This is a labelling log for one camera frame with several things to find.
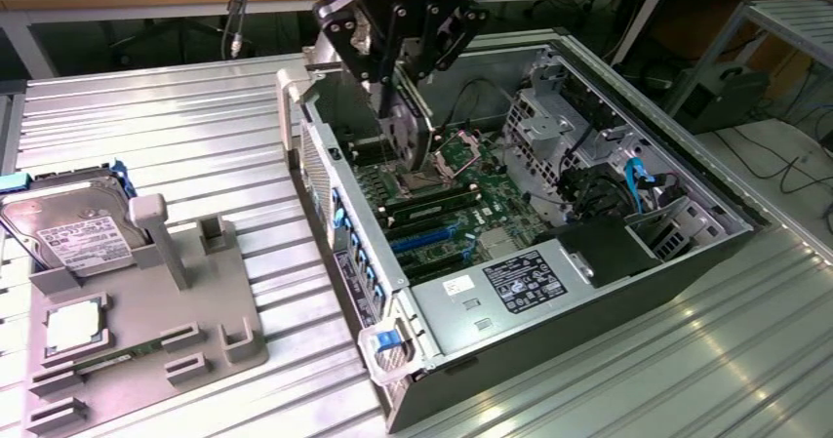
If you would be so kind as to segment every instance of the cable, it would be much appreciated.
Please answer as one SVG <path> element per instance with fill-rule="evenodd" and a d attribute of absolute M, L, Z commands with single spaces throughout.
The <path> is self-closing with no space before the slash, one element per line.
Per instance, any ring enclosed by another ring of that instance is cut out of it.
<path fill-rule="evenodd" d="M 781 175 L 786 169 L 789 168 L 789 165 L 786 167 L 783 167 L 781 170 L 778 170 L 777 172 L 774 172 L 771 175 L 762 175 L 759 174 L 755 170 L 753 170 L 753 167 L 750 166 L 750 164 L 746 162 L 746 160 L 743 159 L 743 157 L 741 156 L 741 154 L 737 152 L 737 150 L 734 149 L 734 147 L 729 144 L 729 142 L 726 141 L 726 139 L 723 138 L 723 136 L 721 136 L 717 131 L 713 131 L 714 135 L 717 136 L 717 138 L 719 139 L 721 142 L 723 142 L 723 145 L 726 145 L 726 148 L 729 149 L 729 151 L 731 152 L 731 154 L 737 157 L 737 159 L 741 161 L 741 163 L 743 164 L 743 166 L 746 167 L 746 169 L 750 171 L 750 173 L 753 174 L 753 176 L 758 179 L 770 179 L 770 178 L 775 178 L 778 175 Z"/>
<path fill-rule="evenodd" d="M 739 154 L 737 153 L 737 151 L 731 148 L 731 146 L 729 145 L 729 143 L 726 142 L 726 140 L 723 140 L 723 138 L 721 138 L 721 140 L 723 141 L 723 143 L 726 144 L 726 146 L 729 147 L 729 150 L 731 151 L 731 153 L 738 157 L 738 159 L 741 159 L 741 162 L 743 163 L 743 165 L 746 166 L 746 168 L 750 170 L 750 172 L 753 173 L 753 175 L 755 175 L 758 178 L 761 179 L 770 179 L 774 178 L 778 174 L 783 173 L 783 175 L 781 176 L 781 180 L 778 182 L 778 190 L 781 191 L 781 193 L 789 195 L 793 194 L 798 191 L 801 191 L 802 189 L 806 189 L 807 187 L 815 185 L 815 184 L 822 184 L 823 186 L 826 186 L 830 190 L 833 190 L 833 185 L 827 182 L 830 180 L 833 180 L 833 176 L 831 177 L 825 177 L 821 179 L 817 179 L 813 175 L 810 175 L 807 172 L 805 172 L 801 168 L 798 168 L 795 166 L 795 162 L 798 162 L 801 157 L 795 157 L 793 160 L 787 160 L 786 158 L 783 158 L 783 156 L 775 152 L 770 147 L 767 147 L 766 145 L 763 145 L 762 143 L 759 143 L 757 140 L 754 140 L 753 138 L 750 138 L 749 136 L 746 136 L 746 134 L 743 134 L 739 130 L 733 129 L 733 131 L 735 133 L 738 133 L 738 135 L 747 140 L 749 142 L 751 142 L 754 145 L 757 145 L 759 148 L 762 148 L 763 150 L 766 150 L 769 153 L 771 153 L 775 157 L 778 157 L 778 159 L 786 163 L 786 166 L 783 167 L 783 169 L 781 170 L 781 172 L 778 172 L 774 175 L 770 175 L 769 177 L 762 177 L 759 176 L 750 168 L 749 164 L 746 163 L 746 161 L 741 158 Z M 793 189 L 786 189 L 786 176 L 790 173 L 790 170 L 795 170 L 797 172 L 799 172 L 802 175 L 805 175 L 809 179 L 810 182 L 802 184 L 801 186 L 793 188 Z M 830 232 L 830 234 L 833 234 L 833 224 L 830 223 L 830 217 L 833 216 L 833 203 L 827 206 L 821 218 L 825 221 L 825 225 L 827 228 L 827 231 Z"/>
<path fill-rule="evenodd" d="M 223 38 L 220 40 L 220 57 L 227 59 L 228 37 L 231 33 L 232 23 L 236 21 L 236 32 L 232 37 L 232 59 L 236 58 L 239 50 L 243 46 L 243 21 L 245 18 L 245 6 L 248 0 L 229 0 L 228 3 L 228 18 L 225 20 L 225 26 L 223 27 Z"/>
<path fill-rule="evenodd" d="M 528 194 L 530 196 L 532 196 L 536 199 L 540 199 L 542 201 L 548 202 L 550 204 L 554 204 L 555 206 L 566 206 L 566 205 L 568 205 L 568 203 L 560 202 L 560 201 L 555 201 L 555 200 L 550 199 L 548 197 L 544 197 L 542 194 L 538 194 L 536 192 L 526 191 L 526 194 Z"/>
<path fill-rule="evenodd" d="M 572 154 L 575 153 L 575 150 L 578 150 L 578 147 L 582 146 L 582 143 L 584 143 L 584 140 L 587 140 L 587 138 L 590 137 L 590 133 L 592 131 L 594 131 L 594 127 L 591 125 L 587 125 L 587 129 L 584 130 L 582 135 L 578 137 L 578 140 L 575 141 L 572 146 L 567 148 L 567 150 L 563 152 L 563 155 L 560 155 L 560 160 L 558 160 L 558 177 L 559 178 L 560 178 L 560 170 L 563 169 L 563 162 L 566 162 L 567 158 L 572 156 Z"/>
<path fill-rule="evenodd" d="M 638 10 L 635 5 L 634 5 L 634 9 L 632 9 L 631 12 L 632 13 L 631 13 L 631 16 L 630 16 L 630 20 L 627 22 L 627 26 L 624 27 L 624 32 L 622 33 L 622 37 L 619 38 L 619 41 L 615 43 L 615 46 L 608 51 L 608 53 L 600 57 L 603 60 L 606 60 L 610 57 L 610 55 L 615 54 L 615 52 L 618 51 L 619 47 L 622 46 L 622 43 L 624 43 L 624 38 L 627 37 L 627 32 L 630 31 L 631 26 L 634 26 L 634 21 L 636 20 L 636 13 L 639 12 L 639 10 Z"/>
<path fill-rule="evenodd" d="M 468 79 L 468 81 L 463 84 L 462 88 L 459 89 L 459 92 L 456 92 L 456 98 L 454 99 L 454 103 L 451 104 L 451 110 L 448 111 L 447 115 L 444 116 L 444 119 L 442 120 L 440 126 L 438 127 L 438 129 L 442 131 L 447 125 L 451 123 L 451 119 L 454 119 L 454 113 L 456 112 L 456 106 L 459 105 L 459 100 L 463 96 L 463 94 L 466 93 L 466 90 L 468 90 L 468 87 L 471 87 L 474 84 L 476 83 L 486 83 L 487 85 L 490 85 L 499 93 L 500 95 L 506 98 L 506 100 L 508 101 L 508 105 L 511 106 L 512 102 L 514 102 L 514 98 L 511 97 L 511 95 L 503 90 L 503 88 L 490 79 L 487 79 L 486 77 L 475 77 L 472 79 Z M 476 103 L 472 106 L 471 110 L 470 110 L 470 115 L 474 114 L 474 108 L 476 107 Z"/>

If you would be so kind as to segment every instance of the power supply label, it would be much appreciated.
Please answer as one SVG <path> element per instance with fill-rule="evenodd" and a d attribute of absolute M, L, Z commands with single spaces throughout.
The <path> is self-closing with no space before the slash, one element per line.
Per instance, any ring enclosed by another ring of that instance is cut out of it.
<path fill-rule="evenodd" d="M 567 293 L 538 251 L 490 265 L 483 273 L 514 314 Z"/>
<path fill-rule="evenodd" d="M 112 217 L 37 230 L 37 236 L 69 270 L 130 257 L 130 247 Z"/>

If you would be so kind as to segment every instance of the metal rack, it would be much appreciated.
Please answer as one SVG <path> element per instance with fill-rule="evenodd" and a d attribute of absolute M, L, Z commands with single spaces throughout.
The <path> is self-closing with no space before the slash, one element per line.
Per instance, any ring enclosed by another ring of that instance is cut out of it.
<path fill-rule="evenodd" d="M 750 21 L 797 50 L 833 69 L 833 4 L 823 0 L 746 1 L 741 3 L 705 50 L 693 74 L 678 86 L 664 104 L 670 116 L 676 114 L 705 70 L 714 64 L 743 22 Z M 738 55 L 745 60 L 751 51 Z"/>

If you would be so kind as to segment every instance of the aluminum profile table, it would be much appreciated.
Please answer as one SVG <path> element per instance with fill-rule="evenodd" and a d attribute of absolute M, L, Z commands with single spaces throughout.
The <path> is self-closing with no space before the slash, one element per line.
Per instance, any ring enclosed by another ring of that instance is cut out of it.
<path fill-rule="evenodd" d="M 12 107 L 14 168 L 117 156 L 173 226 L 233 220 L 271 358 L 80 436 L 384 436 L 287 179 L 275 71 L 287 56 L 32 82 Z M 0 437 L 20 436 L 28 261 L 0 266 Z M 396 436 L 825 436 L 833 274 L 779 224 L 672 302 Z"/>
<path fill-rule="evenodd" d="M 753 22 L 833 69 L 833 4 L 822 0 L 742 2 L 705 50 L 691 75 L 668 97 L 664 110 L 671 116 L 679 111 L 703 71 L 717 61 L 745 21 Z M 753 50 L 745 50 L 738 55 L 738 60 L 749 60 L 751 52 Z"/>

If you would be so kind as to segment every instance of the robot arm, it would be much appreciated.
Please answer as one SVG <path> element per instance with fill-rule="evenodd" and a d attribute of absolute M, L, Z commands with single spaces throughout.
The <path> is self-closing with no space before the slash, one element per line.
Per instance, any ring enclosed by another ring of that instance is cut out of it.
<path fill-rule="evenodd" d="M 356 13 L 369 25 L 367 51 L 351 42 Z M 412 84 L 448 69 L 488 17 L 475 0 L 325 0 L 313 14 L 352 76 L 379 84 L 380 119 L 396 104 L 396 61 Z"/>

